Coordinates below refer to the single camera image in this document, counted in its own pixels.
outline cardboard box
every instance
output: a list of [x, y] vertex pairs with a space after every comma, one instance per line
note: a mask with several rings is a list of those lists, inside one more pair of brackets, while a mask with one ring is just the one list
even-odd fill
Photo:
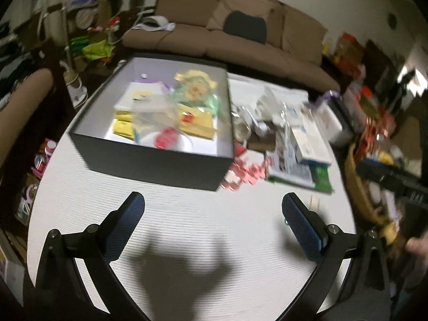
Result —
[[[191, 151], [140, 146], [111, 135], [114, 106], [130, 84], [148, 79], [176, 85], [175, 74], [200, 70], [218, 83], [217, 135], [213, 140], [191, 139]], [[90, 99], [70, 129], [70, 137], [87, 166], [121, 178], [192, 189], [215, 191], [234, 161], [232, 115], [226, 67], [174, 55], [137, 54]]]
[[361, 64], [365, 48], [357, 40], [351, 41], [347, 38], [339, 38], [336, 44], [335, 55], [346, 59], [354, 66]]
[[299, 163], [331, 165], [328, 142], [323, 139], [315, 121], [303, 116], [303, 126], [291, 128], [291, 131], [290, 140]]

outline brown couch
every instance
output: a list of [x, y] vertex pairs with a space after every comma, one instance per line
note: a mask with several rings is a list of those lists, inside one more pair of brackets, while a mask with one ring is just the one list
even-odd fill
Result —
[[51, 71], [38, 70], [28, 76], [13, 93], [6, 107], [0, 111], [0, 169], [25, 124], [53, 86]]
[[[177, 23], [175, 30], [131, 30], [123, 36], [123, 44], [138, 50], [171, 52], [241, 65], [301, 83], [321, 93], [340, 91], [339, 84], [320, 68], [322, 40], [319, 31], [325, 33], [324, 27], [294, 8], [276, 0], [268, 1], [274, 8], [266, 23], [266, 44], [206, 29], [218, 0], [158, 0], [155, 15]], [[309, 52], [312, 58], [315, 52], [315, 59], [307, 61]]]

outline yellow package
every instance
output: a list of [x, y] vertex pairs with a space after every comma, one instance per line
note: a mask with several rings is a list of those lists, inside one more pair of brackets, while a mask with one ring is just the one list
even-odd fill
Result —
[[118, 121], [131, 122], [131, 113], [128, 111], [116, 111], [114, 118]]
[[178, 105], [180, 130], [183, 133], [212, 140], [217, 130], [213, 127], [213, 115], [199, 108]]
[[212, 81], [210, 79], [210, 77], [205, 72], [202, 72], [199, 70], [188, 70], [184, 74], [175, 74], [174, 79], [177, 81], [182, 81], [188, 77], [203, 77], [205, 79], [205, 81], [208, 82], [208, 84], [210, 85], [211, 88], [216, 88], [217, 84], [218, 84], [217, 82]]
[[131, 122], [116, 121], [113, 124], [113, 133], [134, 140]]

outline metal screw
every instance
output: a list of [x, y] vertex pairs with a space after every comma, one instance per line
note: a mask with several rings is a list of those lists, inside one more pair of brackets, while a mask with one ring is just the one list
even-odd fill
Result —
[[52, 230], [49, 232], [49, 237], [54, 238], [54, 237], [56, 237], [58, 234], [59, 234], [59, 230], [58, 230], [58, 229], [52, 229]]
[[328, 230], [329, 230], [330, 232], [332, 232], [333, 234], [337, 234], [337, 233], [339, 233], [339, 232], [340, 232], [340, 228], [339, 228], [338, 226], [336, 226], [335, 224], [330, 224], [330, 225], [328, 226]]
[[377, 238], [377, 233], [375, 231], [369, 231], [369, 237], [376, 239]]
[[98, 230], [98, 224], [91, 224], [88, 226], [88, 228], [86, 228], [86, 231], [88, 233], [95, 233]]

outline black pillow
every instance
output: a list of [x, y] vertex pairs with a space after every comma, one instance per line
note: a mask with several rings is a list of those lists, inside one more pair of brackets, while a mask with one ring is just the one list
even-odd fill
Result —
[[226, 34], [246, 38], [247, 40], [266, 43], [268, 31], [263, 18], [252, 17], [238, 10], [230, 13], [225, 22], [223, 31]]

